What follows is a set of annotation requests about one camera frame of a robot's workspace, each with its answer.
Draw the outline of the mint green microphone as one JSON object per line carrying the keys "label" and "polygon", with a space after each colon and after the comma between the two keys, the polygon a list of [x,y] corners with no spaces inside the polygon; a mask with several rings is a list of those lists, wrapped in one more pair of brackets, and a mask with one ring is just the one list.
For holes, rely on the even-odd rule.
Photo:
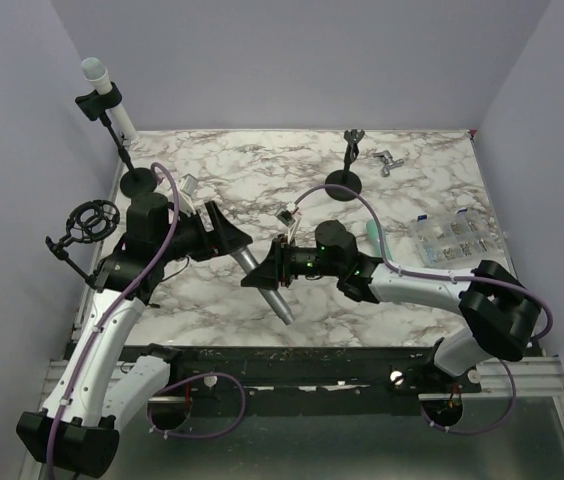
{"label": "mint green microphone", "polygon": [[390,250],[388,249],[388,243],[386,240],[386,232],[382,226],[378,225],[373,219],[368,220],[366,223],[366,235],[376,256],[383,256],[387,259],[391,259]]}

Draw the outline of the black round-base microphone stand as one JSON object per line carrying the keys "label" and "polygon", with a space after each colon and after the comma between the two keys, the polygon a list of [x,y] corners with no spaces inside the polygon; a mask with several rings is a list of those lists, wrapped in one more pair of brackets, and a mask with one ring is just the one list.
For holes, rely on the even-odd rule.
{"label": "black round-base microphone stand", "polygon": [[351,201],[356,194],[360,194],[362,191],[362,182],[359,176],[351,171],[351,165],[359,155],[359,143],[364,136],[364,130],[351,129],[344,132],[343,137],[347,142],[344,166],[342,169],[330,173],[324,182],[327,186],[327,195],[336,201]]}

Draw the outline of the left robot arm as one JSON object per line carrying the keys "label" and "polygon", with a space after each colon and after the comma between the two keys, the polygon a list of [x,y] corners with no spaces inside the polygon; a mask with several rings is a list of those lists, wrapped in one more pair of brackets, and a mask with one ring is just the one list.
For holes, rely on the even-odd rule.
{"label": "left robot arm", "polygon": [[133,326],[162,282],[166,265],[206,261],[252,243],[209,201],[213,225],[197,213],[180,213],[159,193],[132,199],[126,232],[100,264],[89,319],[51,394],[37,412],[25,412],[16,433],[28,452],[47,466],[101,477],[115,457],[122,430],[157,391],[176,393],[184,380],[173,361],[178,351],[149,348],[119,382],[110,382]]}

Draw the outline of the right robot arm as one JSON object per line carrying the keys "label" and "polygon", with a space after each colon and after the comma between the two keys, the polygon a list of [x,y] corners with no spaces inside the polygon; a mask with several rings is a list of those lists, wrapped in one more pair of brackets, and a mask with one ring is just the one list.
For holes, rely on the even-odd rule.
{"label": "right robot arm", "polygon": [[465,327],[438,341],[422,367],[424,384],[436,392],[490,358],[522,359],[540,306],[499,263],[483,260],[474,269],[408,272],[361,252],[355,236],[336,220],[320,223],[315,241],[315,247],[305,248],[278,236],[242,286],[275,291],[300,276],[334,277],[337,289],[356,302],[410,303],[462,316]]}

